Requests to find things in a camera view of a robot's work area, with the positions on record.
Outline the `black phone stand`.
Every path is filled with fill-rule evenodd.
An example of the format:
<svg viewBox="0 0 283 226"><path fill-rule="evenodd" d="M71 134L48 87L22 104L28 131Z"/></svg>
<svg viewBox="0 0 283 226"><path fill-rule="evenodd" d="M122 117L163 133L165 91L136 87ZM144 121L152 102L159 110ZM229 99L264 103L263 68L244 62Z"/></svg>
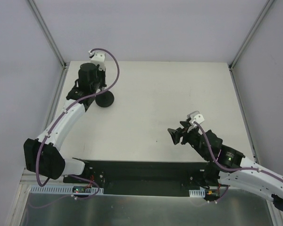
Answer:
<svg viewBox="0 0 283 226"><path fill-rule="evenodd" d="M109 90L95 97L96 104L102 108L110 107L114 103L114 100L115 97Z"/></svg>

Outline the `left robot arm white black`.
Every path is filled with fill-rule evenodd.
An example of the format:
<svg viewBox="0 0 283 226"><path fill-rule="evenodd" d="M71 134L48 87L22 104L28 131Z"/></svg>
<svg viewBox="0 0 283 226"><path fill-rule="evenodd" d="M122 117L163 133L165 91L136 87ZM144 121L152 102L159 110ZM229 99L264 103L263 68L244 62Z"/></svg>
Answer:
<svg viewBox="0 0 283 226"><path fill-rule="evenodd" d="M73 125L93 103L94 94L106 87L104 63L95 61L80 65L78 79L68 92L59 115L35 139L24 143L26 169L50 179L74 175L79 183L90 179L82 160L64 158L60 149Z"/></svg>

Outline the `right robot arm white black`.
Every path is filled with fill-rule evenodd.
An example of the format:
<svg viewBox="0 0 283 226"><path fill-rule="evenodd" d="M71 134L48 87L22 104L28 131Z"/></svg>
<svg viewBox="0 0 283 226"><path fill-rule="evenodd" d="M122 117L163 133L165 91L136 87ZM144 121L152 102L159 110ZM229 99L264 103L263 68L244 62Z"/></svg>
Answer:
<svg viewBox="0 0 283 226"><path fill-rule="evenodd" d="M251 160L243 153L223 144L211 130L199 123L182 121L177 129L168 128L176 144L189 144L208 165L203 181L208 186L216 183L236 187L270 201L283 212L283 175L275 173Z"/></svg>

